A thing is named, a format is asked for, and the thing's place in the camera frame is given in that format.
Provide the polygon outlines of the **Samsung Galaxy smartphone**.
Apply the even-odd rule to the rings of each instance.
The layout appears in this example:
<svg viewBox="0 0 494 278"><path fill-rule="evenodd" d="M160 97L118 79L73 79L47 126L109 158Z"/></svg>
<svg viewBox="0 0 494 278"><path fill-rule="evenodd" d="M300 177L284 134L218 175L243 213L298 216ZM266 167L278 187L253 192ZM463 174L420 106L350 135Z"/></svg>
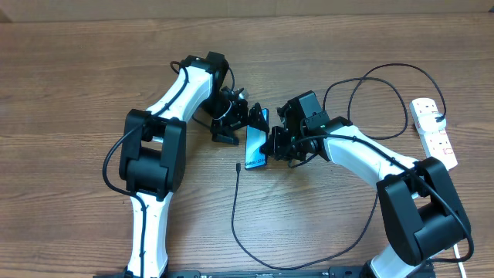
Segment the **Samsung Galaxy smartphone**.
<svg viewBox="0 0 494 278"><path fill-rule="evenodd" d="M267 165L267 155L260 151L261 146L267 141L268 134L257 128L246 127L245 142L245 169L252 170Z"/></svg>

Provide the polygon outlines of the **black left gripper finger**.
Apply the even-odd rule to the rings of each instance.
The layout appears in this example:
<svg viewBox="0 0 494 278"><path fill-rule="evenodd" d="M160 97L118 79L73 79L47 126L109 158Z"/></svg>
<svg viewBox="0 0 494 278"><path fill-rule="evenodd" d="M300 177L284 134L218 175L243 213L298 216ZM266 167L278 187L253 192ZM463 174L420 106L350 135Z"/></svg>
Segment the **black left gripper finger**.
<svg viewBox="0 0 494 278"><path fill-rule="evenodd" d="M221 134L221 133L213 134L211 140L217 143L224 143L231 145L239 144L239 138L236 137L234 134Z"/></svg>
<svg viewBox="0 0 494 278"><path fill-rule="evenodd" d="M269 133L269 125L263 116L260 103L255 103L249 110L247 124L249 127Z"/></svg>

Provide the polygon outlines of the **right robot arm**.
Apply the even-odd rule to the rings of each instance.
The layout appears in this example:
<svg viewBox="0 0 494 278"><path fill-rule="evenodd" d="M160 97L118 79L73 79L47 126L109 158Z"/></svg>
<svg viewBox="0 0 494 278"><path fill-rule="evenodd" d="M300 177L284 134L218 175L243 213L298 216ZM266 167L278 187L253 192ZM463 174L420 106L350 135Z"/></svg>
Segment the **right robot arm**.
<svg viewBox="0 0 494 278"><path fill-rule="evenodd" d="M260 151L276 160L315 154L345 167L374 187L388 246L363 266L334 266L331 277L433 277L440 253L467 240L474 244L468 216L448 169L434 157L418 161L373 141L344 117L330 118L313 91L278 108L281 125Z"/></svg>

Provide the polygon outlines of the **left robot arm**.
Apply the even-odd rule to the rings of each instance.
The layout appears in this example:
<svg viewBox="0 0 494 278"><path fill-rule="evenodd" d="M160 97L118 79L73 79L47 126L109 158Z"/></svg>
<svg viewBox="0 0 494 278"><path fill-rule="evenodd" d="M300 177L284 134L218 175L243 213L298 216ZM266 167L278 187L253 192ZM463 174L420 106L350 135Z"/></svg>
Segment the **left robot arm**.
<svg viewBox="0 0 494 278"><path fill-rule="evenodd" d="M164 277L168 255L166 233L173 194L184 177L187 123L197 109L211 117L211 139L237 145L235 131L268 125L260 106L248 107L241 90L224 85L230 66L224 55L188 56L171 62L178 77L146 110L126 116L120 147L119 176L126 183L133 209L133 240L124 277Z"/></svg>

